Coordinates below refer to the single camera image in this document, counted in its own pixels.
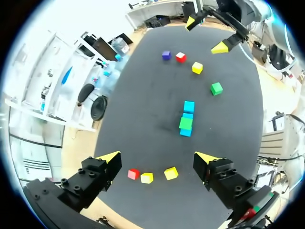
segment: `shelving unit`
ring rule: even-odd
[[[95,131],[90,116],[90,101],[77,106],[79,92],[99,73],[98,59],[105,61],[85,40],[67,41],[60,34],[46,31],[38,44],[26,41],[10,61],[6,72],[5,103],[25,114],[55,124]],[[86,56],[79,47],[84,45],[94,56]],[[67,71],[71,72],[65,83]],[[43,99],[42,90],[48,92]]]

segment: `pink cube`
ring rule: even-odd
[[[136,168],[131,168],[128,170],[127,177],[136,180],[140,177],[140,171]]]

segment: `blue cube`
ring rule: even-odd
[[[190,130],[180,129],[180,135],[190,137],[192,134],[192,129],[190,129]]]
[[[183,111],[185,113],[193,114],[195,110],[195,102],[185,101]]]
[[[182,117],[193,119],[194,115],[193,114],[189,114],[189,113],[183,113]]]
[[[169,61],[172,57],[171,52],[170,51],[164,51],[162,53],[162,57],[164,61]]]

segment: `red cube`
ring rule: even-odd
[[[131,168],[128,170],[128,178],[136,180],[140,177],[140,171],[136,168]]]
[[[176,55],[176,60],[179,63],[184,63],[186,61],[186,55],[184,53],[180,52]]]

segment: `wooden floor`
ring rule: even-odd
[[[174,22],[168,26],[181,26],[180,22]],[[223,30],[231,30],[230,27],[214,22],[206,22],[202,26],[213,27]],[[131,36],[133,44],[130,45],[129,55],[135,50],[137,44],[145,35],[146,29],[137,30]],[[298,96],[291,87],[286,86],[280,81],[275,80],[264,70],[258,68],[261,82],[264,110],[268,112],[282,111],[290,114],[296,107]],[[81,167],[81,161],[89,156],[93,156],[97,141],[97,132],[80,131],[74,128],[66,127],[63,149],[62,149],[62,175],[69,178],[77,169]],[[270,217],[274,219],[281,209],[285,206],[285,200],[280,200],[274,205]],[[105,205],[100,199],[96,198],[88,209],[81,211],[84,216],[96,220],[106,216],[110,224],[120,229],[139,229],[140,227],[118,215],[111,208]]]

